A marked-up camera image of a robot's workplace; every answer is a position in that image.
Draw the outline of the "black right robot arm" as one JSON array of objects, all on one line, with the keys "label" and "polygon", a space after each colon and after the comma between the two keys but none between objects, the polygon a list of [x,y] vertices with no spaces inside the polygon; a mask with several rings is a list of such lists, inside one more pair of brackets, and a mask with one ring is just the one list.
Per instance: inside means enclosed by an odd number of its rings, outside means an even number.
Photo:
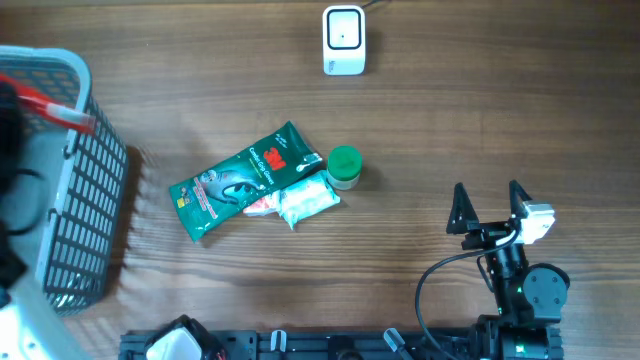
[{"label": "black right robot arm", "polygon": [[542,239],[555,222],[555,210],[532,199],[515,180],[509,183],[510,217],[481,222],[463,184],[454,187],[446,232],[463,234],[464,250],[479,250],[482,276],[494,295],[498,314],[481,315],[471,326],[469,345],[458,353],[469,359],[560,360],[560,331],[568,298],[568,274],[549,263],[531,265],[525,247]]}]

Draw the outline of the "red white tube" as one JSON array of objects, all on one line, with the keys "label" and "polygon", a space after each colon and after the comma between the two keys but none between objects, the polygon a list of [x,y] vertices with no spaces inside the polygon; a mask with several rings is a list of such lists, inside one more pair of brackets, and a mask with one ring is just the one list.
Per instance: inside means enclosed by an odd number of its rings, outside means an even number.
[{"label": "red white tube", "polygon": [[1,82],[14,89],[18,103],[23,108],[45,118],[48,122],[81,134],[95,134],[97,121],[94,116],[66,107],[35,88],[26,86],[7,75],[1,75]]}]

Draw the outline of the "green 3M gloves packet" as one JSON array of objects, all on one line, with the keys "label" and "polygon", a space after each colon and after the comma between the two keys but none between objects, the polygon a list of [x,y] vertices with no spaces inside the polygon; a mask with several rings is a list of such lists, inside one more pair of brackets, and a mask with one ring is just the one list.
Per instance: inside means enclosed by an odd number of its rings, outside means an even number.
[{"label": "green 3M gloves packet", "polygon": [[301,180],[322,162],[291,122],[236,155],[169,187],[193,242],[261,198]]}]

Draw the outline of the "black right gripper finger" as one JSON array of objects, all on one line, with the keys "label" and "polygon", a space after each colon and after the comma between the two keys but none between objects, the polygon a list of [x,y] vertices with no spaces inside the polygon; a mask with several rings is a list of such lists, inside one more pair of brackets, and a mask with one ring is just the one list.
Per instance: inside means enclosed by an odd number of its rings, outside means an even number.
[{"label": "black right gripper finger", "polygon": [[519,184],[517,180],[511,180],[509,182],[509,202],[511,214],[516,218],[526,218],[527,210],[526,206],[532,198]]},{"label": "black right gripper finger", "polygon": [[459,182],[454,186],[452,208],[446,226],[446,233],[459,235],[479,229],[479,218],[464,185]]}]

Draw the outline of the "green lidded plastic jar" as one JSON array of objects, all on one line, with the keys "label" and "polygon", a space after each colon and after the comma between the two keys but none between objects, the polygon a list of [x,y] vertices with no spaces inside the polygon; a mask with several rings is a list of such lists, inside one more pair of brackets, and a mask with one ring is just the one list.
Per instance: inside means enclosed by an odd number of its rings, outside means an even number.
[{"label": "green lidded plastic jar", "polygon": [[350,190],[359,182],[363,159],[353,146],[342,145],[334,148],[327,161],[328,182],[338,190]]}]

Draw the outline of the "teal white wipes packet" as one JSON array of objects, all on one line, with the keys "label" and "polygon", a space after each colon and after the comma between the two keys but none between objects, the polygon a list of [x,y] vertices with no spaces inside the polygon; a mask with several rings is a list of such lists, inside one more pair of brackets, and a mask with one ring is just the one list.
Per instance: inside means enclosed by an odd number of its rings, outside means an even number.
[{"label": "teal white wipes packet", "polygon": [[341,198],[335,193],[327,180],[327,171],[320,170],[280,192],[279,216],[289,225],[295,225],[334,205]]}]

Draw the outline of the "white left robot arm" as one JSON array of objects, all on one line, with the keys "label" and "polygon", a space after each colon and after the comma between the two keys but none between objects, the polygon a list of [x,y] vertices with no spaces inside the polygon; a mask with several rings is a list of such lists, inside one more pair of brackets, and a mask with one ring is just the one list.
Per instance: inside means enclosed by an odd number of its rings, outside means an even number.
[{"label": "white left robot arm", "polygon": [[[10,77],[1,78],[1,197],[20,176],[44,177],[21,168],[22,108],[81,134],[95,133],[96,119],[55,102]],[[86,359],[87,353],[46,303],[27,264],[10,244],[12,237],[34,230],[44,211],[21,227],[1,222],[1,356],[5,359]],[[143,344],[146,359],[228,359],[224,345],[197,320],[182,315],[153,333]]]}]

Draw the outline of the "red white small packet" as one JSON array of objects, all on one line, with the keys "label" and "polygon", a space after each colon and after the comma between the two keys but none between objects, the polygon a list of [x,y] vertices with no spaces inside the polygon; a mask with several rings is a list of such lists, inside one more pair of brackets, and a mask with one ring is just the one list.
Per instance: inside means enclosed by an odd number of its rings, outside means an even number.
[{"label": "red white small packet", "polygon": [[266,195],[243,210],[247,216],[266,216],[277,213],[281,208],[280,192],[275,191]]}]

